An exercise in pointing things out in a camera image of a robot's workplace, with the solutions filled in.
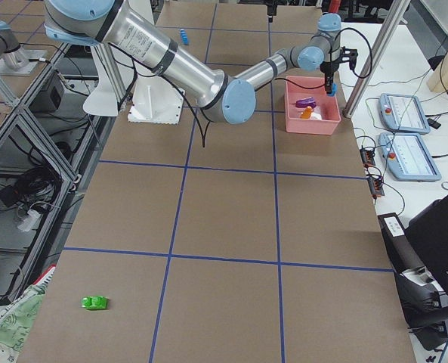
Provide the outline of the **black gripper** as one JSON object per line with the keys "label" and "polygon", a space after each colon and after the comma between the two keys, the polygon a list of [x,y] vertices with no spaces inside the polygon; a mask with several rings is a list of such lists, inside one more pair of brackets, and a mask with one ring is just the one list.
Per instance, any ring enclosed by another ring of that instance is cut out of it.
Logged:
{"label": "black gripper", "polygon": [[349,69],[355,71],[357,65],[357,49],[340,47],[325,56],[320,70],[324,74],[324,89],[328,95],[333,94],[333,76],[341,64],[348,63]]}

